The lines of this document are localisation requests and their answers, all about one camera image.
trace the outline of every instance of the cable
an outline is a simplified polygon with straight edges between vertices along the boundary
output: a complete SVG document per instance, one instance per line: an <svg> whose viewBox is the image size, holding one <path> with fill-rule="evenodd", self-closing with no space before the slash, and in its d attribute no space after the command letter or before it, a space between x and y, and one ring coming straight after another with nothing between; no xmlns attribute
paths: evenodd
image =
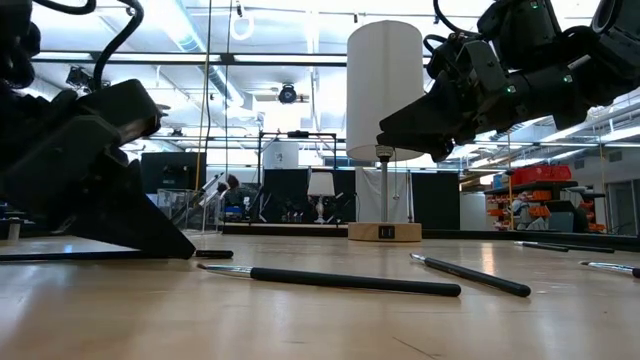
<svg viewBox="0 0 640 360"><path fill-rule="evenodd" d="M207 150L209 147L209 135L211 131L211 108L209 107L209 73L211 71L211 67L209 66L209 49L211 48L211 12L212 12L213 2L209 0L209 16L208 21L209 25L207 27L207 56L204 60L204 79L202 81L202 106L200 107L200 136L198 138L198 156L196 160L196 187L194 190L198 190L200 186L200 172L202 171L200 165L200 157L202 156L202 152L200 149L202 148L202 128L204 127L204 111L205 106L207 109L207 117L208 117L208 126L207 126L207 135L204 140L204 153L207 154Z"/></svg>
<svg viewBox="0 0 640 360"><path fill-rule="evenodd" d="M429 40L438 41L440 43L445 43L447 41L447 38L445 38L444 36L434 35L434 34L427 35L424 38L424 40L422 41L422 43L424 44L424 47L427 48L427 50L429 50L429 52L431 54L433 54L433 52L436 49L433 47L433 45L429 44Z"/></svg>
<svg viewBox="0 0 640 360"><path fill-rule="evenodd" d="M60 11L69 15L88 15L96 10L96 0L87 0L84 6L62 5L51 0L33 0L33 2L51 10Z"/></svg>
<svg viewBox="0 0 640 360"><path fill-rule="evenodd" d="M457 26L455 26L451 21L449 21L449 19L447 19L447 17L442 13L442 10L440 10L440 1L439 0L433 0L433 10L436 12L436 16L440 19L440 21L442 21L443 24L445 24L449 29L451 29L451 31L455 32L455 33L461 33L467 36L480 36L479 33L473 32L473 31L468 31L468 30L463 30Z"/></svg>
<svg viewBox="0 0 640 360"><path fill-rule="evenodd" d="M228 31L227 31L227 54L229 53L229 51L231 50L231 19L233 18L233 0L229 0L229 24L228 24ZM229 65L225 65L224 66L224 106L227 105L227 98L229 97ZM229 133L227 132L227 129L229 128L229 111L227 111L228 109L225 109L224 112L224 133L225 133L225 137L224 137L224 156L225 156L225 170L227 171L227 173L229 172Z"/></svg>
<svg viewBox="0 0 640 360"><path fill-rule="evenodd" d="M104 72L104 67L107 65L107 61L113 53L118 50L118 48L124 44L125 41L133 34L134 31L140 26L142 20L144 19L144 9L142 5L138 2L138 0L118 0L119 2L130 6L133 10L135 10L135 14L125 28L116 35L113 40L107 45L107 47L102 51L100 57L98 57L98 61L96 61L96 66L93 69L93 84L94 91L98 91L102 89L102 74Z"/></svg>

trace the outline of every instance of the table surface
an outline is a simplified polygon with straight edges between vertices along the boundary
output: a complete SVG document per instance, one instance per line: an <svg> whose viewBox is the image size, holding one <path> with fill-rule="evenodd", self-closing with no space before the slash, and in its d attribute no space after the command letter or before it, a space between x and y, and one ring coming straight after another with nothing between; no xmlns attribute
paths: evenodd
<svg viewBox="0 0 640 360"><path fill-rule="evenodd" d="M511 242L192 236L230 249L207 263L453 282L459 298L238 279L195 261L0 265L2 359L633 359L640 281L578 265L640 265L640 254L550 252ZM0 253L101 251L74 238ZM528 284L518 298L412 263L410 252Z"/></svg>

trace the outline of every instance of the wooden lamp base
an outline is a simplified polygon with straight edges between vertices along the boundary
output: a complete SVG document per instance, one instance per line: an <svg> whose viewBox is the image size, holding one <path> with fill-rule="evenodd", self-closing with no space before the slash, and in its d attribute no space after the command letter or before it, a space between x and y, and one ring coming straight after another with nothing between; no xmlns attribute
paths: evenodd
<svg viewBox="0 0 640 360"><path fill-rule="evenodd" d="M349 240L378 242L420 242L422 224L350 223Z"/></svg>

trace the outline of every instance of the table lamp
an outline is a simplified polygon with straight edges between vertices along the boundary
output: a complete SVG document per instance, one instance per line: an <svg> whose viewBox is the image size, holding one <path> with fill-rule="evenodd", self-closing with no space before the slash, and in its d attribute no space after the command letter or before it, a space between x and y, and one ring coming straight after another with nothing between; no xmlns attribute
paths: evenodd
<svg viewBox="0 0 640 360"><path fill-rule="evenodd" d="M312 172L311 179L309 179L309 190L307 195L318 196L318 203L316 204L316 211L318 212L318 219L315 221L319 224L324 224L323 200L325 196L336 196L333 187L333 174L330 172Z"/></svg>
<svg viewBox="0 0 640 360"><path fill-rule="evenodd" d="M349 239L420 241L420 224L389 224L387 165L422 153L379 146L380 120L424 95L422 35L399 21L380 21L360 27L347 43L347 155L380 161L380 223L350 223Z"/></svg>

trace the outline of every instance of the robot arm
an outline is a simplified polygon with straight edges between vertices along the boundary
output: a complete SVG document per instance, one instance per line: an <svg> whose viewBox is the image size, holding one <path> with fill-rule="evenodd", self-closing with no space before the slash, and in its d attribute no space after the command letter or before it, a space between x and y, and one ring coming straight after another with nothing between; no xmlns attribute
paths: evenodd
<svg viewBox="0 0 640 360"><path fill-rule="evenodd" d="M71 15L96 3L34 1ZM31 0L0 4L0 199L52 231L186 259L193 244L143 193L140 163L119 149L155 133L160 111L137 80L101 89L101 69L144 16L137 0L119 1L135 12L96 63L98 91L78 98L64 90L51 102L12 91L34 80L30 58L40 32L30 21Z"/></svg>
<svg viewBox="0 0 640 360"><path fill-rule="evenodd" d="M382 120L378 142L442 161L478 133L549 115L559 130L581 123L640 85L638 16L640 0L601 0L591 27L561 32L550 0L498 0L478 34L433 51L433 88Z"/></svg>

